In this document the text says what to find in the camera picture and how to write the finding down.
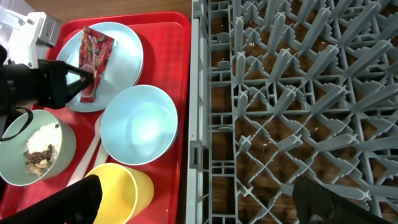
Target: white rice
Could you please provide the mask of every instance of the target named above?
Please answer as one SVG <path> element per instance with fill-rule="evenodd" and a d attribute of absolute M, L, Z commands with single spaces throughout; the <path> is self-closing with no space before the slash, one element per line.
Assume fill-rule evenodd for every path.
<path fill-rule="evenodd" d="M 34 152 L 44 152 L 49 148 L 51 144 L 53 146 L 51 162 L 54 162 L 61 148 L 62 133 L 61 127 L 55 128 L 58 123 L 51 123 L 42 126 L 36 131 L 26 143 L 26 148 L 29 154 Z"/>

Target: gray plastic dish rack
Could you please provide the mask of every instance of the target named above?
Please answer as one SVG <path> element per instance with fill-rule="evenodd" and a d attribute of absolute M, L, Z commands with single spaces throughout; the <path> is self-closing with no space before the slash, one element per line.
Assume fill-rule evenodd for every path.
<path fill-rule="evenodd" d="M 297 14 L 292 12 L 293 2 L 193 0 L 186 223 L 245 223 L 239 220 L 238 198 L 242 197 L 258 204 L 248 223 L 265 216 L 283 223 L 272 208 L 278 198 L 292 195 L 294 180 L 300 175 L 380 217 L 380 203 L 398 212 L 398 185 L 383 184 L 388 179 L 397 183 L 398 176 L 398 48 L 391 42 L 398 35 L 398 13 L 381 13 L 385 7 L 398 7 L 398 1 L 300 0 Z M 316 16 L 309 19 L 311 12 Z M 213 19 L 228 20 L 227 31 L 212 34 Z M 297 27 L 308 31 L 296 33 Z M 267 42 L 262 35 L 266 32 Z M 317 52 L 315 42 L 327 46 Z M 262 54 L 248 52 L 251 47 Z M 218 51 L 228 51 L 229 58 L 212 67 L 211 57 Z M 272 57 L 272 70 L 265 69 L 264 62 Z M 312 66 L 301 67 L 303 57 Z M 212 90 L 220 87 L 230 89 L 226 103 L 231 104 L 231 111 L 212 111 L 216 94 Z M 309 125 L 314 120 L 317 124 Z M 254 131 L 239 130 L 238 121 Z M 275 140 L 271 122 L 292 131 Z M 365 133 L 369 125 L 371 134 Z M 316 137 L 320 126 L 328 129 L 321 140 Z M 217 133 L 234 136 L 228 143 L 232 158 L 213 158 L 218 148 L 213 147 L 212 137 Z M 254 154 L 251 148 L 257 138 L 265 139 L 263 153 L 273 145 L 269 157 Z M 291 153 L 304 144 L 314 148 L 310 156 L 302 159 Z M 333 153 L 348 148 L 354 149 L 350 158 Z M 283 181 L 269 169 L 281 154 L 296 166 Z M 245 180 L 237 175 L 237 158 L 242 155 L 258 167 Z M 317 156 L 338 169 L 326 182 L 313 169 Z M 370 161 L 383 166 L 377 177 Z M 257 198 L 253 186 L 264 174 L 279 185 L 267 203 Z M 234 204 L 232 212 L 213 210 L 213 180 L 219 177 L 233 180 L 234 194 L 224 202 Z M 339 179 L 345 177 L 357 186 L 341 184 Z"/>

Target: cup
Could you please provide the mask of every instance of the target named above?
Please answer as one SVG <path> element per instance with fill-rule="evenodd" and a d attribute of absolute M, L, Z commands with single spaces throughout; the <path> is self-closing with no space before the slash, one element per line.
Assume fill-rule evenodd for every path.
<path fill-rule="evenodd" d="M 145 209 L 154 197 L 149 176 L 119 164 L 106 163 L 89 171 L 101 181 L 102 201 L 94 224 L 126 223 Z"/>

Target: red snack wrapper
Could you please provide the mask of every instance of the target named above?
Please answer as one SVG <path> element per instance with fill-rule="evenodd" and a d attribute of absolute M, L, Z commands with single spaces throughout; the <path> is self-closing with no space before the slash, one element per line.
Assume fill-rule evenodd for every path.
<path fill-rule="evenodd" d="M 112 53 L 114 39 L 85 27 L 79 53 L 79 68 L 94 74 L 94 83 L 82 91 L 80 102 L 92 103 Z"/>

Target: black object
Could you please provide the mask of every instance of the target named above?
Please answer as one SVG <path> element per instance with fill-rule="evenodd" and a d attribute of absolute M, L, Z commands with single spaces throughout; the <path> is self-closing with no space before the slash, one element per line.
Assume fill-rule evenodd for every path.
<path fill-rule="evenodd" d="M 0 224 L 91 224 L 102 199 L 101 182 L 97 175 L 53 194 L 15 215 L 0 220 Z"/>
<path fill-rule="evenodd" d="M 12 62 L 2 66 L 6 56 L 6 50 L 0 45 L 0 119 L 20 105 L 37 104 L 52 109 L 63 108 L 94 82 L 92 73 L 62 61 L 38 60 L 39 67 L 30 69 L 26 65 L 14 65 Z M 76 73 L 80 79 L 68 85 L 68 72 Z M 30 121 L 28 119 L 25 125 L 29 125 Z"/>
<path fill-rule="evenodd" d="M 292 198 L 301 224 L 389 223 L 306 177 L 297 178 Z"/>

